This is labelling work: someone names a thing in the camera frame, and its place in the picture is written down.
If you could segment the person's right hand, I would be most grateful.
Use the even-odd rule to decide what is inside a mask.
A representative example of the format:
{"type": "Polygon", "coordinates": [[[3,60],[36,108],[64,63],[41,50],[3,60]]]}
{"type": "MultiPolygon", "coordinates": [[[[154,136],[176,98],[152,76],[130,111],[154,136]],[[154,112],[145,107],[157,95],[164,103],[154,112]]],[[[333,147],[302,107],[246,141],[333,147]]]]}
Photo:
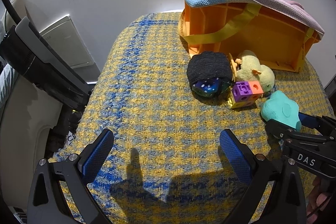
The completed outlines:
{"type": "Polygon", "coordinates": [[[335,206],[333,205],[332,213],[326,219],[321,221],[321,217],[323,215],[323,211],[325,209],[331,209],[329,206],[330,201],[333,200],[335,193],[330,194],[328,192],[323,192],[321,190],[321,178],[315,177],[312,182],[313,189],[308,195],[308,204],[306,207],[307,220],[306,223],[335,223],[335,206]]]}

